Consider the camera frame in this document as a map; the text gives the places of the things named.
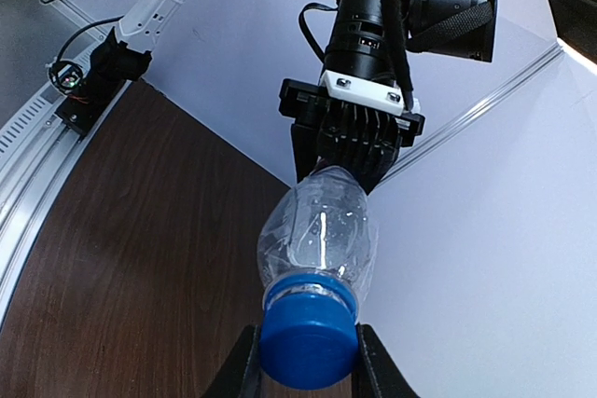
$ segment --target dark brown wooden surface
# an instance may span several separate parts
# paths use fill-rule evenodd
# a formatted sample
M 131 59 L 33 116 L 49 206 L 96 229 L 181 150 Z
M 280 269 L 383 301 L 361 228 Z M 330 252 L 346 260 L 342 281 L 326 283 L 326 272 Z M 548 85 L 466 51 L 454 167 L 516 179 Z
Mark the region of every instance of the dark brown wooden surface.
M 138 83 L 77 164 L 0 333 L 0 396 L 199 397 L 261 319 L 285 185 Z M 270 397 L 345 397 L 269 384 Z

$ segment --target bottle cap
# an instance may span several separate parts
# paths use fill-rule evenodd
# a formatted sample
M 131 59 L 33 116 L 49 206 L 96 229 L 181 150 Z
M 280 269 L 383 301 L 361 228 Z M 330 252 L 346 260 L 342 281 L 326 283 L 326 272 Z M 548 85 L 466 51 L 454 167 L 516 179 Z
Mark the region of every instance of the bottle cap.
M 263 370 L 286 387 L 305 391 L 332 386 L 350 375 L 359 352 L 351 305 L 355 307 L 354 301 L 347 308 L 332 296 L 308 292 L 274 301 L 259 341 Z

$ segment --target black cable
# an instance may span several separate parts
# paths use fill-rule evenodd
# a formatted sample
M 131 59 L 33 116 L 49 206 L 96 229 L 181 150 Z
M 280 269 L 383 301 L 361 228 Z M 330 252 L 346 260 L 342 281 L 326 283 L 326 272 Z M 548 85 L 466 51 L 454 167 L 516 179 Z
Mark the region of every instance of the black cable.
M 54 86 L 60 93 L 64 95 L 69 95 L 83 80 L 85 76 L 83 72 L 83 68 L 73 61 L 63 60 L 64 53 L 70 47 L 70 45 L 82 34 L 86 33 L 88 30 L 99 27 L 101 25 L 106 25 L 107 23 L 118 22 L 123 18 L 123 16 L 119 16 L 117 18 L 106 19 L 103 21 L 97 21 L 94 23 L 90 23 L 89 25 L 84 26 L 80 30 L 78 30 L 75 34 L 68 38 L 68 40 L 64 43 L 60 51 L 58 52 L 58 56 L 56 60 L 49 65 L 48 68 L 48 78 L 49 82 Z M 75 74 L 76 78 L 69 80 L 69 84 L 64 84 L 64 81 L 60 80 L 60 72 L 62 72 L 65 68 L 69 67 L 69 69 Z
M 414 104 L 412 80 L 407 60 L 406 31 L 402 18 L 401 0 L 382 0 L 382 19 L 390 62 L 396 74 L 396 83 L 402 90 L 407 108 Z
M 305 36 L 305 39 L 307 40 L 309 47 L 311 47 L 311 49 L 313 50 L 315 55 L 317 55 L 317 58 L 319 58 L 319 61 L 324 62 L 324 58 L 325 58 L 326 54 L 321 49 L 321 47 L 319 47 L 317 40 L 311 33 L 311 30 L 309 29 L 309 25 L 307 25 L 307 21 L 305 20 L 305 13 L 312 9 L 316 9 L 319 11 L 338 11 L 338 9 L 333 8 L 333 7 L 328 7 L 327 5 L 318 4 L 316 2 L 311 2 L 310 4 L 305 5 L 305 8 L 303 8 L 302 11 L 300 11 L 300 14 L 298 15 L 298 27 L 300 27 L 302 34 Z

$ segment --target white wall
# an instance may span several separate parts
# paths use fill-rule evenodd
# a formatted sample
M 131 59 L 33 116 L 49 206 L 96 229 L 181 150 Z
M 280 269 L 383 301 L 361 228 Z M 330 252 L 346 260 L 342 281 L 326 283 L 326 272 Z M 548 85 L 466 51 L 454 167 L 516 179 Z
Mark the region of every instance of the white wall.
M 423 397 L 597 396 L 595 112 L 566 56 L 373 193 L 362 317 Z
M 94 19 L 134 0 L 69 0 Z M 331 0 L 188 0 L 164 33 L 146 80 L 210 129 L 294 182 L 290 120 L 277 112 L 285 77 L 315 82 L 321 65 L 297 26 L 302 7 Z M 514 75 L 555 39 L 546 0 L 500 0 L 493 64 L 413 55 L 416 95 L 436 130 Z M 309 22 L 322 44 L 333 16 Z

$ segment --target plastic bottle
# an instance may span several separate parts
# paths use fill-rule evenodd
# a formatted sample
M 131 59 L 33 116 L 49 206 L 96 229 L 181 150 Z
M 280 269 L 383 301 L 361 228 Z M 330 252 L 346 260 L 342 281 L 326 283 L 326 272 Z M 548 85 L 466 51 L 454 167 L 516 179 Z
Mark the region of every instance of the plastic bottle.
M 353 371 L 376 248 L 367 195 L 346 170 L 313 173 L 283 197 L 257 249 L 266 287 L 259 349 L 270 377 L 316 390 Z

